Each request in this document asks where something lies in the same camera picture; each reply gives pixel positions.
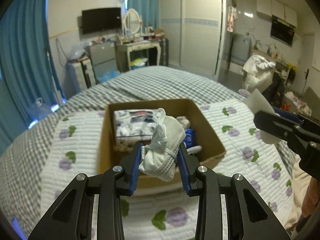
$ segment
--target cardboard box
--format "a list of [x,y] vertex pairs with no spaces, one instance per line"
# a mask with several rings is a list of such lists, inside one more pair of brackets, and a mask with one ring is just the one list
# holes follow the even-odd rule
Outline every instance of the cardboard box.
[[[108,105],[103,121],[100,149],[98,157],[98,173],[102,174],[106,170],[120,163],[124,152],[114,150],[115,135],[113,124],[113,112],[126,109],[165,109],[166,115],[178,117],[186,116],[191,122],[191,128],[195,130],[196,143],[201,145],[203,150],[197,154],[202,165],[213,169],[225,155],[225,148],[217,134],[201,113],[197,105],[190,99],[170,99],[157,101],[139,101],[127,103],[115,103]],[[148,189],[155,187],[165,187],[170,184],[181,183],[178,169],[174,179],[170,182],[162,181],[143,173],[139,176],[138,189]]]

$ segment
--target metal screw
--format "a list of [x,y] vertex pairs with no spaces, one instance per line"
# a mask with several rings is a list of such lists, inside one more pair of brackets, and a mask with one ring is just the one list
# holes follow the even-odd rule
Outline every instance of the metal screw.
[[206,166],[199,166],[198,170],[201,172],[206,172],[208,170],[208,168]]
[[312,147],[314,147],[314,148],[317,147],[317,144],[316,144],[315,142],[309,142],[309,144],[310,144]]
[[85,174],[80,173],[77,175],[77,180],[84,180],[85,179]]
[[243,180],[243,176],[241,174],[235,174],[235,179],[236,180]]
[[113,171],[115,171],[115,172],[122,171],[122,167],[121,167],[121,166],[114,166],[112,169],[113,169]]

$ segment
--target wardrobe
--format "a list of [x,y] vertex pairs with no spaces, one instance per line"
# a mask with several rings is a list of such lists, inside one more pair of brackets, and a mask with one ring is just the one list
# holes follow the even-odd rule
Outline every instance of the wardrobe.
[[170,66],[218,79],[226,69],[224,43],[231,1],[159,0]]

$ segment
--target blue gripper pad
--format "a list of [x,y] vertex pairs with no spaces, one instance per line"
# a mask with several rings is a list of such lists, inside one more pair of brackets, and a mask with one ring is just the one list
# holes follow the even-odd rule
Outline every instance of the blue gripper pad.
[[291,114],[287,111],[281,110],[279,108],[273,108],[273,110],[275,111],[276,114],[279,114],[281,117],[289,119],[293,122],[296,122],[298,125],[302,125],[303,123],[301,122],[300,118],[295,115],[295,114]]
[[142,143],[140,144],[139,150],[137,151],[136,158],[134,160],[134,164],[131,170],[131,181],[130,181],[130,187],[129,187],[129,191],[131,195],[133,195],[138,185],[138,178],[140,173],[139,165],[141,162],[141,147],[142,147]]
[[190,184],[189,184],[189,172],[180,148],[178,151],[177,159],[178,159],[178,167],[179,167],[183,189],[185,190],[187,195],[189,195],[191,191]]

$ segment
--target television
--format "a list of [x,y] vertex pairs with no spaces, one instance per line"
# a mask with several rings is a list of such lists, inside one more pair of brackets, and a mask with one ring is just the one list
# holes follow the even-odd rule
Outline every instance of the television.
[[121,8],[99,8],[82,11],[82,33],[121,29]]

